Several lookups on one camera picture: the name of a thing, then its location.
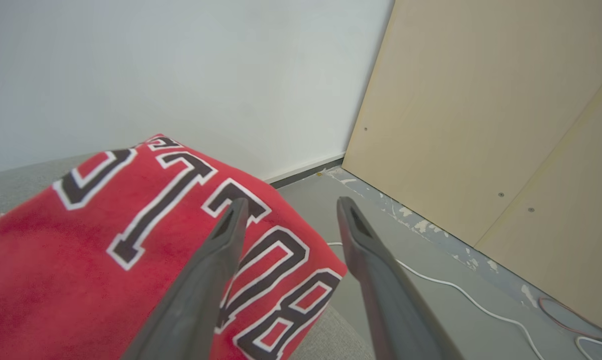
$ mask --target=gray cushion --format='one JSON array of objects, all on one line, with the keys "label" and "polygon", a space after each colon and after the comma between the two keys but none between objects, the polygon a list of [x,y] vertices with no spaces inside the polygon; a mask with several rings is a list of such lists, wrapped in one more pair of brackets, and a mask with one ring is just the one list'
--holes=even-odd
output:
[{"label": "gray cushion", "polygon": [[[0,213],[38,194],[91,155],[68,157],[0,172]],[[336,310],[328,306],[290,360],[371,360],[372,350]]]},{"label": "gray cushion", "polygon": [[0,172],[0,213],[35,196],[92,155],[42,162]]}]

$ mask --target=printed number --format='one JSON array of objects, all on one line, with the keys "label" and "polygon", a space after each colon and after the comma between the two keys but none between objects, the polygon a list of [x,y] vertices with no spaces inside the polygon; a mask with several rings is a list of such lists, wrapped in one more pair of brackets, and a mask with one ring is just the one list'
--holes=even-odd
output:
[{"label": "printed number", "polygon": [[143,255],[145,249],[141,244],[154,226],[192,187],[205,184],[217,173],[210,164],[185,151],[162,153],[156,159],[164,169],[179,163],[186,167],[132,219],[125,231],[118,234],[107,248],[107,253],[126,270],[131,269]]},{"label": "printed number", "polygon": [[136,150],[123,148],[121,150],[106,151],[107,159],[96,166],[85,177],[73,168],[60,180],[52,184],[61,202],[67,210],[76,210],[85,207],[116,173],[128,166],[136,157]]},{"label": "printed number", "polygon": [[[257,264],[259,263],[271,261],[272,259],[267,255],[276,249],[283,250],[285,255],[272,264],[267,271],[260,272],[255,280],[238,289],[228,300],[227,297],[241,274],[254,266],[256,266],[255,269],[258,269]],[[221,302],[215,332],[220,334],[228,324],[234,321],[241,310],[263,297],[286,276],[307,262],[309,254],[310,249],[307,245],[287,228],[275,226],[263,234],[239,263],[239,271],[235,274],[225,298]]]},{"label": "printed number", "polygon": [[147,144],[148,148],[152,151],[183,147],[183,145],[165,136],[153,137],[143,144]]},{"label": "printed number", "polygon": [[331,269],[317,270],[267,315],[236,335],[234,344],[251,359],[280,359],[287,344],[323,312],[340,280]]},{"label": "printed number", "polygon": [[232,201],[238,198],[248,199],[248,212],[250,214],[248,226],[252,223],[258,223],[272,212],[272,209],[261,199],[232,178],[228,178],[221,183],[201,208],[213,218],[217,218],[226,207],[230,206]]}]

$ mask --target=red cable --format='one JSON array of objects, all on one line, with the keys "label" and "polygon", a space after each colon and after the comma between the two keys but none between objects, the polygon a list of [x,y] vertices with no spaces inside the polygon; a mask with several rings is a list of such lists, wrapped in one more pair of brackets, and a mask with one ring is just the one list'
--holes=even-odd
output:
[{"label": "red cable", "polygon": [[578,316],[582,321],[585,321],[589,325],[594,326],[598,330],[602,331],[602,327],[600,327],[600,326],[596,325],[595,323],[589,321],[588,319],[582,317],[581,314],[579,314],[578,312],[575,312],[574,310],[570,309],[568,306],[564,305],[563,303],[560,303],[559,301],[556,301],[556,300],[554,300],[552,298],[540,297],[539,298],[539,306],[541,307],[541,310],[543,310],[543,312],[545,313],[545,315],[547,315],[550,319],[552,319],[552,321],[554,321],[558,326],[560,326],[561,328],[564,328],[565,330],[569,330],[569,331],[571,331],[573,333],[577,333],[577,334],[583,335],[584,337],[593,338],[593,339],[596,339],[596,340],[602,342],[602,337],[594,336],[594,335],[591,335],[591,333],[586,333],[586,332],[582,332],[582,331],[576,330],[575,328],[571,328],[569,326],[566,326],[562,322],[558,321],[558,319],[556,319],[556,317],[550,315],[550,313],[547,312],[547,309],[545,309],[545,306],[543,305],[543,301],[544,300],[551,301],[552,303],[555,303],[556,305],[559,305],[559,306],[563,307],[564,309],[566,309],[569,312],[573,313],[574,315]]}]

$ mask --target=beige wooden board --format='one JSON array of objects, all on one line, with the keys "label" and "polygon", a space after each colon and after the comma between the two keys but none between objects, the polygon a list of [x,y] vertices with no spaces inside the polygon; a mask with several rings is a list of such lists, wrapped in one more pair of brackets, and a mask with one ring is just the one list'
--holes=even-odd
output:
[{"label": "beige wooden board", "polygon": [[396,0],[343,167],[473,246],[601,84],[602,0]]},{"label": "beige wooden board", "polygon": [[602,326],[602,89],[476,248]]}]

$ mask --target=white wall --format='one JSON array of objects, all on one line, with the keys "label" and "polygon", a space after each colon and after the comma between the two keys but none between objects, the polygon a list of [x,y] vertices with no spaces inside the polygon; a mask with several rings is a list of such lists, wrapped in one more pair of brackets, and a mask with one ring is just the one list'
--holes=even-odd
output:
[{"label": "white wall", "polygon": [[0,0],[0,171],[165,133],[267,179],[344,152],[390,0]]}]

